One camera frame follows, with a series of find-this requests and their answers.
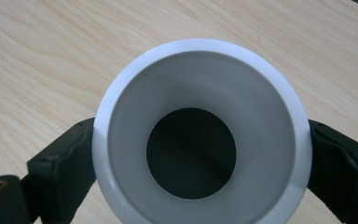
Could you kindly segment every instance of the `light wood surface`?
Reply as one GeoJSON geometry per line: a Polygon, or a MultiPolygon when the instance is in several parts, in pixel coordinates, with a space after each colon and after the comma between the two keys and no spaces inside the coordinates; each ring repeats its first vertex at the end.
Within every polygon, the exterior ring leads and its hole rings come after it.
{"type": "MultiPolygon", "coordinates": [[[[358,141],[358,5],[312,1],[0,1],[0,175],[82,119],[143,52],[226,40],[293,85],[310,119],[358,141]]],[[[94,184],[73,223],[121,223],[94,184]]],[[[307,191],[289,223],[339,223],[307,191]]]]}

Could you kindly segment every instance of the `black holder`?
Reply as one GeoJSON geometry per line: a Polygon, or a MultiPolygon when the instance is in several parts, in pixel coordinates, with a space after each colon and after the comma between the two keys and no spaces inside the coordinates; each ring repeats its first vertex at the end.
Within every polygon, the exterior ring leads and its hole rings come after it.
{"type": "MultiPolygon", "coordinates": [[[[0,176],[0,223],[70,223],[95,181],[94,119],[79,122],[27,162],[22,180],[0,176]]],[[[308,188],[343,223],[358,224],[358,142],[310,120],[308,188]]]]}

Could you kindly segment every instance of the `wood grain surface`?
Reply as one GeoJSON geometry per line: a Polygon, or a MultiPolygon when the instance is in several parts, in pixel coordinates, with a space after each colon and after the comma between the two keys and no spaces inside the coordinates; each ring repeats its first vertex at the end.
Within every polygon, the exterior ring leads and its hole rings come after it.
{"type": "MultiPolygon", "coordinates": [[[[129,62],[163,43],[226,40],[293,85],[310,119],[358,141],[358,5],[350,0],[0,1],[0,175],[94,117],[129,62]]],[[[121,223],[94,184],[73,223],[121,223]]],[[[339,223],[307,191],[289,223],[339,223]]]]}

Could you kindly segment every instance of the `wooden table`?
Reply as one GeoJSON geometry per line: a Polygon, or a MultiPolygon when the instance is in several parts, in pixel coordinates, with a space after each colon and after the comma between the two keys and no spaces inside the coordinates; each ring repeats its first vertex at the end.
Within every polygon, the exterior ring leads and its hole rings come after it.
{"type": "MultiPolygon", "coordinates": [[[[0,1],[0,175],[95,116],[115,76],[143,52],[222,39],[272,63],[310,119],[358,141],[358,5],[314,1],[0,1]]],[[[94,184],[74,223],[120,223],[94,184]]],[[[307,191],[289,223],[339,223],[307,191]]]]}

